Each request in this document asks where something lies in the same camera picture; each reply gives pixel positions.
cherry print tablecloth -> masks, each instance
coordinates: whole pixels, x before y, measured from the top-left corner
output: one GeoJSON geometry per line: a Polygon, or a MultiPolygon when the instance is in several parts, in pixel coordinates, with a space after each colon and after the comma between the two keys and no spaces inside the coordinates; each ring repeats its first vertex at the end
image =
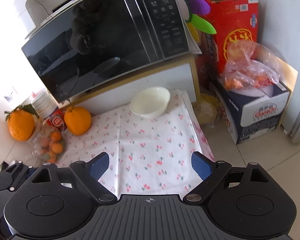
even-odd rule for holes
{"type": "Polygon", "coordinates": [[[92,118],[90,130],[80,136],[66,131],[67,150],[57,165],[107,152],[109,169],[99,182],[117,197],[121,194],[179,194],[182,198],[201,183],[191,167],[191,154],[213,155],[194,116],[186,92],[171,91],[167,112],[144,119],[118,107],[92,118]]]}

yellow plastic bag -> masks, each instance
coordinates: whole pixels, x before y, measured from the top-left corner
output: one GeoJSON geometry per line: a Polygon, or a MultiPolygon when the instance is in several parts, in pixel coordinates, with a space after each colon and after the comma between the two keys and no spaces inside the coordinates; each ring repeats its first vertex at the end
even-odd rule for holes
{"type": "Polygon", "coordinates": [[[219,117],[219,100],[207,94],[201,94],[201,103],[194,107],[194,114],[200,125],[214,126],[219,117]]]}

electrical outlet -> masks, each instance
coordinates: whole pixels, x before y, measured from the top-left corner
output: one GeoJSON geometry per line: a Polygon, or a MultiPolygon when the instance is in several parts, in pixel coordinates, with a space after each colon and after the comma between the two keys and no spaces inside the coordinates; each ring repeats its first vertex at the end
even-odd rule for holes
{"type": "Polygon", "coordinates": [[[12,101],[12,97],[10,96],[10,94],[9,94],[8,91],[7,91],[7,93],[4,95],[4,98],[5,98],[8,102],[12,101]]]}
{"type": "Polygon", "coordinates": [[[10,90],[7,90],[7,92],[8,92],[8,94],[9,94],[12,98],[14,98],[14,97],[18,94],[17,91],[14,89],[13,86],[11,86],[11,87],[10,87],[10,90]]]}

purple toy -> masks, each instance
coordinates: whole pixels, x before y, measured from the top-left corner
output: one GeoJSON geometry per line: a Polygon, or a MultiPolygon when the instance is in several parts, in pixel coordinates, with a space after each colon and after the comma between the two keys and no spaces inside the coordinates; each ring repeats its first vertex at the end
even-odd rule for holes
{"type": "Polygon", "coordinates": [[[207,15],[211,11],[210,5],[205,0],[189,0],[191,12],[197,15],[207,15]]]}

cardboard box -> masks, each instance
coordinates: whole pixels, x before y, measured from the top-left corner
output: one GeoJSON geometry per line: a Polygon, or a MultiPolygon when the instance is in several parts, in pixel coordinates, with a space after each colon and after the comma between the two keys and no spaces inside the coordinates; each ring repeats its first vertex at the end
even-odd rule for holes
{"type": "Polygon", "coordinates": [[[238,94],[212,80],[210,90],[221,101],[222,119],[235,144],[274,130],[290,94],[280,83],[262,89],[240,90],[238,94]]]}
{"type": "Polygon", "coordinates": [[[258,0],[206,0],[211,12],[205,16],[217,34],[203,33],[202,46],[220,74],[227,61],[227,45],[236,40],[257,41],[258,0]]]}

